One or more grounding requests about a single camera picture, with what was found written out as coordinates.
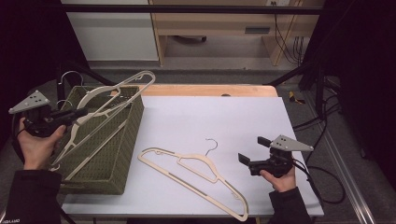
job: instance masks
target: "white table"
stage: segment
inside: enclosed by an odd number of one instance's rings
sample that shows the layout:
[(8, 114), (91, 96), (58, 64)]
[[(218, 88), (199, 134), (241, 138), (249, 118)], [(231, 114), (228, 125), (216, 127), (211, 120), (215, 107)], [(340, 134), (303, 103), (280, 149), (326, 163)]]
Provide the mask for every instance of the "white table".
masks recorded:
[[(295, 138), (289, 116), (278, 97), (144, 96), (145, 111), (140, 125), (130, 172), (122, 195), (68, 195), (63, 209), (72, 215), (89, 217), (230, 217), (212, 203), (137, 159), (148, 147), (161, 147), (181, 154), (205, 155), (219, 173), (247, 199), (250, 217), (274, 213), (268, 193), (272, 186), (260, 176), (251, 176), (237, 159), (242, 153), (253, 161), (269, 157), (268, 148), (257, 144), (257, 137), (275, 139), (281, 133)], [(304, 162), (300, 152), (295, 159)], [(160, 159), (170, 169), (176, 161)], [(190, 178), (182, 170), (184, 177)], [(313, 190), (303, 172), (297, 170), (297, 185), (310, 216), (323, 216)], [(226, 190), (189, 179), (199, 190), (218, 196), (235, 211), (241, 203)]]

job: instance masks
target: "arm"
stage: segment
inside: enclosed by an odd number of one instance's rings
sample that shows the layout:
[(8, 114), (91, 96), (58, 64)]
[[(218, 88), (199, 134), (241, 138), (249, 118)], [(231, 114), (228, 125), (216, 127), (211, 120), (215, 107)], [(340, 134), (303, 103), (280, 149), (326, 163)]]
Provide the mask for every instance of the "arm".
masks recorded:
[(34, 137), (25, 131), (18, 135), (25, 164), (23, 171), (14, 175), (3, 223), (61, 223), (56, 196), (62, 177), (43, 169), (64, 130), (61, 126), (47, 138)]
[(296, 186), (295, 167), (293, 166), (286, 175), (276, 178), (265, 170), (260, 174), (270, 182), (275, 191), (270, 193), (274, 215), (269, 224), (309, 224), (312, 223), (308, 215), (303, 198)]

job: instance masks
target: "gray floor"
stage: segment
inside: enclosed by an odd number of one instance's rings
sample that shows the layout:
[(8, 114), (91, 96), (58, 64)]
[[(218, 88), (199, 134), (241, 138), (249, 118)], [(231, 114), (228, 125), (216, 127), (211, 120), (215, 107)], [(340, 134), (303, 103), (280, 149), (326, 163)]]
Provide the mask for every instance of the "gray floor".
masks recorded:
[[(233, 48), (235, 51), (224, 52), (231, 46), (236, 46)], [(155, 63), (124, 63), (123, 66), (119, 67), (120, 64), (117, 65), (114, 62), (108, 64), (94, 63), (94, 67), (98, 73), (115, 82), (124, 80), (134, 74), (135, 71), (149, 69), (156, 74), (157, 83), (262, 84), (287, 73), (295, 66), (283, 62), (284, 65), (273, 67), (269, 64), (268, 56), (264, 52), (256, 50), (257, 48), (262, 48), (262, 43), (254, 38), (229, 37), (222, 39), (221, 37), (209, 37), (205, 43), (174, 38), (171, 39), (168, 46), (165, 60), (167, 63), (163, 67), (159, 67)], [(86, 78), (86, 81), (94, 82), (94, 80), (88, 78)], [(313, 97), (312, 91), (300, 92), (296, 90), (294, 85), (296, 81), (298, 81), (298, 77), (277, 87), (279, 96), (284, 99), (292, 125), (300, 124), (315, 116), (309, 104), (302, 105), (290, 102), (290, 90), (294, 90), (297, 99), (309, 102)], [(37, 88), (49, 98), (56, 99), (54, 81)], [(330, 91), (325, 91), (325, 97), (330, 95), (332, 95)], [(336, 103), (336, 99), (330, 101), (330, 104)], [(361, 195), (375, 219), (374, 223), (396, 223), (396, 213), (394, 212), (396, 211), (396, 192), (382, 175), (375, 161), (361, 157), (359, 144), (342, 114), (335, 112), (328, 117), (327, 132), (331, 135), (352, 178), (361, 191)], [(297, 139), (308, 145), (313, 145), (319, 134), (320, 128), (318, 125), (296, 132)], [(329, 154), (330, 150), (331, 148), (326, 144), (326, 140), (322, 139), (315, 149), (309, 165), (319, 166), (336, 175), (337, 169)], [(17, 169), (21, 169), (21, 164), (13, 153), (12, 147), (7, 143), (0, 151), (0, 179), (2, 183), (0, 209), (4, 208), (6, 204), (10, 181)], [(331, 176), (318, 170), (310, 170), (310, 173), (323, 198), (329, 201), (340, 198), (340, 186)], [(353, 200), (346, 197), (340, 204), (325, 203), (325, 216), (319, 217), (316, 222), (361, 223), (351, 202)]]

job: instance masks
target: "woven basket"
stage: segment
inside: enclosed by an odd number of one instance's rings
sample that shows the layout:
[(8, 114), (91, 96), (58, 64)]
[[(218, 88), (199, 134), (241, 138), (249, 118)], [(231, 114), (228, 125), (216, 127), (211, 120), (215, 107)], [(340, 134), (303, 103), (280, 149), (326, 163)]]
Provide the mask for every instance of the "woven basket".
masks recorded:
[[(94, 87), (75, 87), (70, 92), (67, 101), (76, 108), (86, 91), (93, 89)], [(138, 90), (138, 87), (121, 88), (121, 97), (117, 97), (104, 110), (127, 100)], [(91, 99), (85, 106), (88, 108), (88, 112), (96, 111), (97, 108), (107, 102), (110, 99), (108, 95), (109, 92), (106, 95), (98, 95)], [(63, 109), (70, 109), (71, 107), (69, 103), (65, 103)], [(60, 169), (57, 172), (63, 175), (63, 179), (65, 179), (85, 158), (90, 156), (117, 130), (120, 124), (127, 120), (125, 126), (73, 178), (63, 181), (60, 189), (61, 194), (122, 194), (124, 192), (143, 110), (142, 98), (139, 95), (133, 103), (122, 109), (117, 116), (81, 145), (80, 148), (62, 160)], [(87, 123), (79, 127), (73, 142), (78, 143), (101, 124), (105, 118), (105, 116), (101, 116), (87, 121)], [(69, 139), (70, 132), (62, 139), (60, 148), (64, 148)]]

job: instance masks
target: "hand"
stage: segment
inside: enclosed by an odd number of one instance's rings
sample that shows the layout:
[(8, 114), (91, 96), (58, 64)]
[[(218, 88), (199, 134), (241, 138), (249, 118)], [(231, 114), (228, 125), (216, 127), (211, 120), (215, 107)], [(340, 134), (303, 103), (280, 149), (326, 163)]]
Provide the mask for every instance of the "hand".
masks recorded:
[(282, 175), (280, 178), (276, 178), (265, 170), (260, 171), (260, 175), (270, 182), (277, 192), (285, 192), (296, 188), (296, 175), (295, 167), (291, 167), (289, 172)]
[(23, 169), (45, 169), (57, 141), (64, 136), (66, 126), (60, 126), (50, 137), (41, 138), (32, 136), (26, 131), (21, 132), (24, 129), (23, 120), (20, 120), (20, 134), (18, 134), (18, 141), (25, 159)]

